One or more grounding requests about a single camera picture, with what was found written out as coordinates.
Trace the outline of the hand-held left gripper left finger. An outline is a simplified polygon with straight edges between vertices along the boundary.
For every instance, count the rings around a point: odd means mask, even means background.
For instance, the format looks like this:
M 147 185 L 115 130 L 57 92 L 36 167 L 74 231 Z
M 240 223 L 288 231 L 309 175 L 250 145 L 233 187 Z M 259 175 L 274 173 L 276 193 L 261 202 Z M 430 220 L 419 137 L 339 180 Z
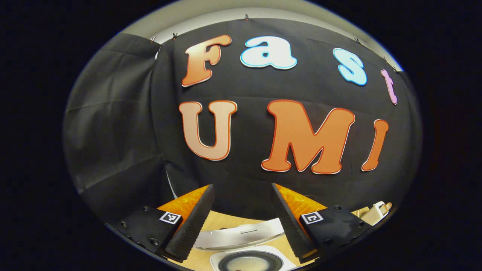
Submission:
M 107 228 L 159 257 L 187 259 L 215 200 L 212 184 L 159 207 L 142 206 Z

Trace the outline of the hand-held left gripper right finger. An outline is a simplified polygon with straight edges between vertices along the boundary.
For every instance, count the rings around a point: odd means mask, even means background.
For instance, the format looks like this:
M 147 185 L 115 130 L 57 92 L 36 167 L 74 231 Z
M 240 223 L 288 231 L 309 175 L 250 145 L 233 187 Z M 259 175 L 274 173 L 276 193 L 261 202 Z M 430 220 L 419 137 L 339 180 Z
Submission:
M 316 201 L 272 183 L 272 204 L 301 263 L 326 261 L 356 245 L 379 222 L 379 204 L 352 209 L 329 198 Z

